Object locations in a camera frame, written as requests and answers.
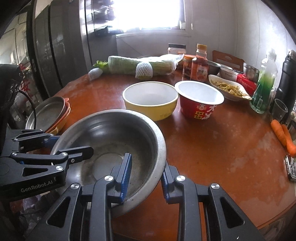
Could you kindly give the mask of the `metal object at edge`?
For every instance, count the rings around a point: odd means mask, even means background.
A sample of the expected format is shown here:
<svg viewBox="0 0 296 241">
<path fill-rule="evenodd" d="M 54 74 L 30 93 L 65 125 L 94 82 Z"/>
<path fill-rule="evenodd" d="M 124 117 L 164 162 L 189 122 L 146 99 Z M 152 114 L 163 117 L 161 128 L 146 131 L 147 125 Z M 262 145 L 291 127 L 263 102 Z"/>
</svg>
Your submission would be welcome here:
<svg viewBox="0 0 296 241">
<path fill-rule="evenodd" d="M 288 179 L 292 182 L 296 182 L 296 164 L 295 158 L 292 158 L 290 155 L 285 156 L 285 164 L 287 168 Z"/>
</svg>

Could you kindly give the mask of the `round steel plate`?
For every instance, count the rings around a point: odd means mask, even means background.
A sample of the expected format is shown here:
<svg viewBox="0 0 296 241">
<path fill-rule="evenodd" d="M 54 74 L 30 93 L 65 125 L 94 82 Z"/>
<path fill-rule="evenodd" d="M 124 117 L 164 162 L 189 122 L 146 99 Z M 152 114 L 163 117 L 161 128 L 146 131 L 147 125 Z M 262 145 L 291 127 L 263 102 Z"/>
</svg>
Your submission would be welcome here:
<svg viewBox="0 0 296 241">
<path fill-rule="evenodd" d="M 30 114 L 25 129 L 47 131 L 65 113 L 65 103 L 65 99 L 60 96 L 46 99 L 35 108 L 36 118 L 33 112 Z"/>
</svg>

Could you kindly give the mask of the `glass sliding door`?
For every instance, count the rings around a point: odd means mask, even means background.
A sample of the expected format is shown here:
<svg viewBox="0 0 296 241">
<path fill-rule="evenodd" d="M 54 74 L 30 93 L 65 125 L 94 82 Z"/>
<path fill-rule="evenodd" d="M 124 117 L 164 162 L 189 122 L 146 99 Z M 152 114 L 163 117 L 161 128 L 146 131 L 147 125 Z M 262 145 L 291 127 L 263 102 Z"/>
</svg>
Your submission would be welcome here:
<svg viewBox="0 0 296 241">
<path fill-rule="evenodd" d="M 18 65 L 23 73 L 20 90 L 32 100 L 34 106 L 43 101 L 36 85 L 33 60 L 29 54 L 29 10 L 16 15 L 1 37 L 1 63 Z"/>
</svg>

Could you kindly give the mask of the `red tissue pack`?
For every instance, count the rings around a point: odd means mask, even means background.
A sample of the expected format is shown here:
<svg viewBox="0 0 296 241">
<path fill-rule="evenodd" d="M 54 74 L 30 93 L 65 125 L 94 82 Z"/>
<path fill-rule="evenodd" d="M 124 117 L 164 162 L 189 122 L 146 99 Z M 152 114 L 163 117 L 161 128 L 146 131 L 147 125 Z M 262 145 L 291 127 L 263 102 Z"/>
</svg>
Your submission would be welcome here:
<svg viewBox="0 0 296 241">
<path fill-rule="evenodd" d="M 236 82 L 241 84 L 251 97 L 257 89 L 257 84 L 247 79 L 247 77 L 244 74 L 238 74 L 236 77 Z"/>
</svg>

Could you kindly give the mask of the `red chili sauce jar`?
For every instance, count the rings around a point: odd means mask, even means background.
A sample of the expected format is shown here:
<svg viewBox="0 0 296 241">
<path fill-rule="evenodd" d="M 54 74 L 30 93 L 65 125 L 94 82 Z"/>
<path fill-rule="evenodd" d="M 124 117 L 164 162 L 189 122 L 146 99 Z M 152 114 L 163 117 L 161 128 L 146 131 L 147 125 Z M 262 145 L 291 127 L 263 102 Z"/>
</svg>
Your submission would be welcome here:
<svg viewBox="0 0 296 241">
<path fill-rule="evenodd" d="M 195 55 L 184 55 L 184 57 L 183 57 L 183 72 L 182 72 L 182 76 L 184 78 L 196 80 L 196 78 L 191 77 L 192 60 L 195 57 L 196 57 Z"/>
</svg>

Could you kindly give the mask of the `pink plastic plate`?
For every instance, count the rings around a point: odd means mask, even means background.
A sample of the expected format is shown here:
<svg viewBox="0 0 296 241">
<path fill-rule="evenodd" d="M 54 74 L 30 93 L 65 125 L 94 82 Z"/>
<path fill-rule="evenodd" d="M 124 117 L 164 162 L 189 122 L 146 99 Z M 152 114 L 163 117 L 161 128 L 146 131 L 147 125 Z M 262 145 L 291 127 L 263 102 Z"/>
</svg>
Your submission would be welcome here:
<svg viewBox="0 0 296 241">
<path fill-rule="evenodd" d="M 45 132 L 48 132 L 66 113 L 67 100 L 61 96 L 48 98 L 46 101 Z"/>
</svg>

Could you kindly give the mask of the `yellow shell-shaped plate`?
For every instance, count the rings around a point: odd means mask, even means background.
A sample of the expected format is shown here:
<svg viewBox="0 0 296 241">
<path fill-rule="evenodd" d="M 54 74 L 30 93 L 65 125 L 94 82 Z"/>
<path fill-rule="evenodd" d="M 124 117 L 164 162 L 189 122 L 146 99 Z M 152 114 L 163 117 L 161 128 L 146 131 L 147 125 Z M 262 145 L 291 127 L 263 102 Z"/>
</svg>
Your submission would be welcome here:
<svg viewBox="0 0 296 241">
<path fill-rule="evenodd" d="M 52 127 L 51 130 L 48 131 L 48 133 L 53 134 L 53 135 L 57 135 L 60 132 L 60 130 L 62 130 L 64 125 L 66 124 L 67 117 L 69 116 L 70 111 L 71 111 L 71 108 L 69 107 L 67 109 L 66 113 L 62 116 L 62 118 L 56 123 L 56 125 L 54 127 Z"/>
</svg>

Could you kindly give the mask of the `grey steel bowl behind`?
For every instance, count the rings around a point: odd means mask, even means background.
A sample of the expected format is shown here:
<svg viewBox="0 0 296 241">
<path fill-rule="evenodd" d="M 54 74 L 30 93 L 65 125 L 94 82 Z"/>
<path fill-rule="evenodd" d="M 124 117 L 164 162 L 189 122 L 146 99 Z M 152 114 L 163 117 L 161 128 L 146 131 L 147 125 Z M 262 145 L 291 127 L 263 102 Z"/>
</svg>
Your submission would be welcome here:
<svg viewBox="0 0 296 241">
<path fill-rule="evenodd" d="M 218 75 L 220 69 L 221 69 L 220 64 L 208 60 L 208 75 Z"/>
</svg>

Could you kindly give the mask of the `black thermos flask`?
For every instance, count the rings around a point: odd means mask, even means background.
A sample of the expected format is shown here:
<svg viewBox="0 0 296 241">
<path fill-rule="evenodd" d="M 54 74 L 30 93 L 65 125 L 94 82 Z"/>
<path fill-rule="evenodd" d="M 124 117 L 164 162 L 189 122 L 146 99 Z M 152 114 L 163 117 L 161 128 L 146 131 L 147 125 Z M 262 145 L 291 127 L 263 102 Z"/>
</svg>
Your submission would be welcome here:
<svg viewBox="0 0 296 241">
<path fill-rule="evenodd" d="M 281 100 L 287 107 L 288 116 L 295 104 L 295 51 L 290 50 L 282 65 L 280 83 L 275 98 Z"/>
</svg>

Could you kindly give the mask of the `foam-netted fruit right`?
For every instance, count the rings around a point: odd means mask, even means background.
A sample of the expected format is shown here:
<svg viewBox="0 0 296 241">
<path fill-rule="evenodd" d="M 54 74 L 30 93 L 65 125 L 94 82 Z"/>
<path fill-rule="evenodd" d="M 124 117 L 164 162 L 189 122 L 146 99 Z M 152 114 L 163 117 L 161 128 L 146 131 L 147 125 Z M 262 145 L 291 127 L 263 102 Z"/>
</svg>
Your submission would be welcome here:
<svg viewBox="0 0 296 241">
<path fill-rule="evenodd" d="M 135 78 L 139 80 L 150 80 L 153 77 L 153 69 L 149 62 L 140 62 L 136 66 Z"/>
</svg>

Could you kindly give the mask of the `orange-capped sauce bottle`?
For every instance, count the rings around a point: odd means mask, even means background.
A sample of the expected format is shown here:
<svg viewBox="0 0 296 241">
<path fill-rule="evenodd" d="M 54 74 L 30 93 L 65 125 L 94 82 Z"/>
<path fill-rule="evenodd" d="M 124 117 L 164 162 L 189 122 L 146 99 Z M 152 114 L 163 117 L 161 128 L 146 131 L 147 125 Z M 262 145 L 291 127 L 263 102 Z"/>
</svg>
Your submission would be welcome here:
<svg viewBox="0 0 296 241">
<path fill-rule="evenodd" d="M 208 76 L 207 46 L 197 44 L 196 57 L 192 59 L 190 79 L 205 82 Z"/>
</svg>

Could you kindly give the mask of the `green drink bottle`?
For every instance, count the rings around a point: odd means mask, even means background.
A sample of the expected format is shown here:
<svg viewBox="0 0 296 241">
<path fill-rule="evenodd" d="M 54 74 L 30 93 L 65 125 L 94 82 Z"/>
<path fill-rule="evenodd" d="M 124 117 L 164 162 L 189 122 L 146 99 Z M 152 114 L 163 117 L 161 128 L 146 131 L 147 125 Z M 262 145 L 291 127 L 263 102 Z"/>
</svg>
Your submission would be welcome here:
<svg viewBox="0 0 296 241">
<path fill-rule="evenodd" d="M 257 88 L 250 101 L 250 107 L 259 114 L 263 114 L 268 108 L 270 92 L 278 74 L 276 66 L 276 53 L 274 49 L 268 54 L 267 61 L 261 66 Z"/>
</svg>

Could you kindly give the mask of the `foam-netted fruit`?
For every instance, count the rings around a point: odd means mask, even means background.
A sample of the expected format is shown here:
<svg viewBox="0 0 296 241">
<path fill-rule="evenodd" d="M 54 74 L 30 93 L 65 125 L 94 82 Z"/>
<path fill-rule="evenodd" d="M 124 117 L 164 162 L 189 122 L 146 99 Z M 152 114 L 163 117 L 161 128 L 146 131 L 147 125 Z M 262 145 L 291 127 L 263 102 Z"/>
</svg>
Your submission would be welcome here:
<svg viewBox="0 0 296 241">
<path fill-rule="evenodd" d="M 100 68 L 93 68 L 89 71 L 88 76 L 89 80 L 95 80 L 99 78 L 102 75 L 103 71 Z"/>
<path fill-rule="evenodd" d="M 135 78 L 139 80 L 150 80 L 153 77 L 153 69 L 149 62 L 140 62 L 136 66 Z"/>
</svg>

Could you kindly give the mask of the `stainless steel bowl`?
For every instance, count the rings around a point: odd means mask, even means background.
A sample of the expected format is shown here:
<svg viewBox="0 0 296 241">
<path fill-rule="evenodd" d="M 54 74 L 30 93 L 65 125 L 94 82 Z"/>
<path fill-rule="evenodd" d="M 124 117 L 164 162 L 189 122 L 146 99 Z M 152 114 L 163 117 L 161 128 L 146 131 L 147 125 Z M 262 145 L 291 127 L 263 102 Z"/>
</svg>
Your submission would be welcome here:
<svg viewBox="0 0 296 241">
<path fill-rule="evenodd" d="M 69 165 L 66 184 L 94 184 L 132 155 L 132 171 L 124 204 L 112 206 L 119 217 L 140 205 L 157 186 L 165 168 L 166 142 L 157 124 L 136 111 L 104 110 L 70 126 L 57 140 L 51 154 L 69 148 L 91 146 L 93 156 Z"/>
</svg>

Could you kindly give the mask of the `foam-netted fruit left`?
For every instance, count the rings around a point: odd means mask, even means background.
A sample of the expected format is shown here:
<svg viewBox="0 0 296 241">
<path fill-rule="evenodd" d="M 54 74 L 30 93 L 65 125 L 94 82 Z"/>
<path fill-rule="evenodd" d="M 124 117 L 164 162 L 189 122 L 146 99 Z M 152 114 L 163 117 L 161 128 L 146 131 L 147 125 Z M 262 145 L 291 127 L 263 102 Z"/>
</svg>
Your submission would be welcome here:
<svg viewBox="0 0 296 241">
<path fill-rule="evenodd" d="M 95 80 L 99 78 L 102 75 L 103 71 L 100 68 L 93 68 L 89 71 L 88 76 L 89 80 Z"/>
</svg>

